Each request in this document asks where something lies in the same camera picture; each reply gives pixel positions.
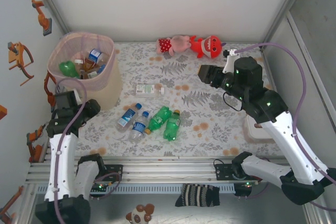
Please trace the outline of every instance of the pink basket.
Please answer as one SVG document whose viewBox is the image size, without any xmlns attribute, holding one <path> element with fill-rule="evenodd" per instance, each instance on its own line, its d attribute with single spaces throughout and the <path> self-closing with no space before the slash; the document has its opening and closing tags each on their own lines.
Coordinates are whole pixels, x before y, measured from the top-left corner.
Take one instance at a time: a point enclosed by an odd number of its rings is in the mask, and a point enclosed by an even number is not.
<svg viewBox="0 0 336 224">
<path fill-rule="evenodd" d="M 113 40 L 109 37 L 91 33 L 68 33 L 64 35 L 56 48 L 53 50 L 48 60 L 48 71 L 55 77 L 56 82 L 65 78 L 59 70 L 58 65 L 64 61 L 74 60 L 78 58 L 85 58 L 92 49 L 99 51 L 110 56 L 106 67 L 98 76 L 81 81 L 88 91 L 99 91 L 105 88 L 113 68 L 115 60 L 115 49 Z M 73 81 L 64 81 L 62 83 L 66 87 L 81 90 L 81 86 Z"/>
</svg>

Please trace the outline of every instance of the gray floor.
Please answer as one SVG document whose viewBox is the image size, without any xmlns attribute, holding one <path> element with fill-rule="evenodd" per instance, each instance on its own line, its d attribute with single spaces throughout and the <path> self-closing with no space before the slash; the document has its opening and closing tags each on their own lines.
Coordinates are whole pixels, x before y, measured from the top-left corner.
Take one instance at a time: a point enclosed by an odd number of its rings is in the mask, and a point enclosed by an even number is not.
<svg viewBox="0 0 336 224">
<path fill-rule="evenodd" d="M 264 185 L 254 190 L 257 192 Z M 301 206 L 291 203 L 275 186 L 270 186 L 261 197 L 237 200 L 233 195 L 221 194 L 220 206 L 175 207 L 179 196 L 174 194 L 111 195 L 102 201 L 91 201 L 90 223 L 127 224 L 125 216 L 138 204 L 155 206 L 150 224 L 301 224 L 306 223 Z M 40 224 L 33 218 L 33 224 Z"/>
</svg>

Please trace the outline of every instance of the white wall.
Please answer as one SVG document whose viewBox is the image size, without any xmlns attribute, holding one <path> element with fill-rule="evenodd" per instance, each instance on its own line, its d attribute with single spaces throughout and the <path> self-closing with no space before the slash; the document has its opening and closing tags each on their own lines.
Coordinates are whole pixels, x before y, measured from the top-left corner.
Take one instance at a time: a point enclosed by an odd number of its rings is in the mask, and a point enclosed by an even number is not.
<svg viewBox="0 0 336 224">
<path fill-rule="evenodd" d="M 307 80 L 307 95 L 301 107 L 298 129 L 319 158 L 328 167 L 336 167 L 336 134 L 287 20 L 282 21 L 271 42 L 287 47 L 302 64 Z M 293 114 L 302 94 L 300 72 L 292 58 L 281 49 L 267 47 L 264 54 L 269 62 L 277 91 Z M 325 190 L 323 195 L 327 205 L 336 208 L 336 187 L 330 185 Z M 330 214 L 336 222 L 336 214 Z"/>
<path fill-rule="evenodd" d="M 72 30 L 114 41 L 176 34 L 262 41 L 284 0 L 54 0 Z"/>
<path fill-rule="evenodd" d="M 37 20 L 37 11 L 31 0 L 0 0 L 0 104 L 8 114 L 0 120 L 0 207 L 16 193 L 25 181 L 29 168 L 29 151 L 26 134 L 33 132 L 50 119 L 50 106 L 44 92 L 47 60 L 56 46 L 61 33 L 53 23 L 52 34 L 44 37 Z M 43 7 L 46 16 L 50 14 Z M 27 72 L 34 78 L 26 80 L 23 73 L 8 68 L 8 42 L 20 41 L 26 45 L 34 58 Z"/>
</svg>

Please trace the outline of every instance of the green plastic bottle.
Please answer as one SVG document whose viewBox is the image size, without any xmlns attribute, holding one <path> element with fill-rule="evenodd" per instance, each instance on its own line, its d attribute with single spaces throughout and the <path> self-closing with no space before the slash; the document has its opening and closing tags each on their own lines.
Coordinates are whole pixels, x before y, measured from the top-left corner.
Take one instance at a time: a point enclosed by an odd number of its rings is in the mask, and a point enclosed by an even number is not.
<svg viewBox="0 0 336 224">
<path fill-rule="evenodd" d="M 148 128 L 145 129 L 145 133 L 149 135 L 152 131 L 159 129 L 171 115 L 172 111 L 170 111 L 168 107 L 163 106 L 160 108 L 158 113 L 155 114 L 155 116 L 153 116 L 149 121 L 149 125 Z"/>
<path fill-rule="evenodd" d="M 172 116 L 168 119 L 166 130 L 163 133 L 163 138 L 168 139 L 168 141 L 173 141 L 176 139 L 177 131 L 180 127 L 180 111 L 175 110 Z"/>
<path fill-rule="evenodd" d="M 75 64 L 72 61 L 62 62 L 58 67 L 65 76 L 79 78 Z"/>
</svg>

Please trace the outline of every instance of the blue bottle cap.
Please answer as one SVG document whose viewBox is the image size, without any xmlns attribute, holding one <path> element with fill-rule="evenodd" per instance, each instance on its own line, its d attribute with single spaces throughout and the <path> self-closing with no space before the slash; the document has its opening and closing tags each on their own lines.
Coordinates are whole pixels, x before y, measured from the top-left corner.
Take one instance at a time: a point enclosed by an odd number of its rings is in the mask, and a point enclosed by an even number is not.
<svg viewBox="0 0 336 224">
<path fill-rule="evenodd" d="M 142 105 L 141 104 L 139 104 L 139 103 L 137 103 L 136 105 L 135 105 L 135 107 L 139 110 L 139 109 L 141 109 L 142 108 Z"/>
</svg>

